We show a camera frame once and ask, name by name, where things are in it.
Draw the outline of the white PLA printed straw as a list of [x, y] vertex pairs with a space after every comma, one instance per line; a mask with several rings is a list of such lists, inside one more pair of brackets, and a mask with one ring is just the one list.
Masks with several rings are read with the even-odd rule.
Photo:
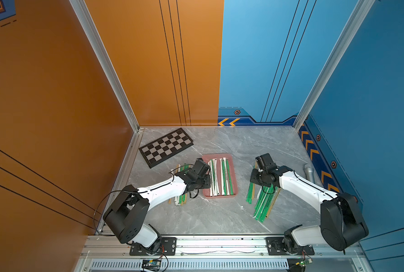
[[213, 178], [213, 170], [212, 170], [212, 161], [208, 162], [209, 165], [209, 177], [210, 177], [210, 197], [213, 197], [214, 193], [214, 178]]

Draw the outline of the plain white straw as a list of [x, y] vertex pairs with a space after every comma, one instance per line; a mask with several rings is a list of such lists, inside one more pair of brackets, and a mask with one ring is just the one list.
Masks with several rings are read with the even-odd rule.
[[225, 172], [222, 158], [220, 158], [220, 170], [221, 170], [221, 182], [222, 182], [222, 195], [225, 196], [226, 195]]

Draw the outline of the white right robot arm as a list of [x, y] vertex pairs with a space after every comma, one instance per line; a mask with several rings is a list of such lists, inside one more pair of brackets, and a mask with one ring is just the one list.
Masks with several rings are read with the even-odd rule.
[[369, 234], [355, 196], [319, 187], [287, 166], [277, 166], [269, 153], [256, 157], [257, 168], [250, 182], [262, 187], [278, 187], [296, 195], [320, 214], [320, 224], [298, 225], [284, 232], [284, 251], [296, 255], [309, 245], [323, 244], [343, 252]]

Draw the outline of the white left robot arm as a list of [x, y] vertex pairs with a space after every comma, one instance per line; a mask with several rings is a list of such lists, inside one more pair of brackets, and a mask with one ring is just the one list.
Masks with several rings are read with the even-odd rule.
[[105, 211], [103, 220], [121, 244], [132, 242], [149, 253], [160, 252], [162, 237], [145, 224], [147, 213], [171, 198], [210, 188], [209, 171], [209, 165], [198, 158], [189, 168], [171, 172], [165, 181], [144, 188], [127, 185]]

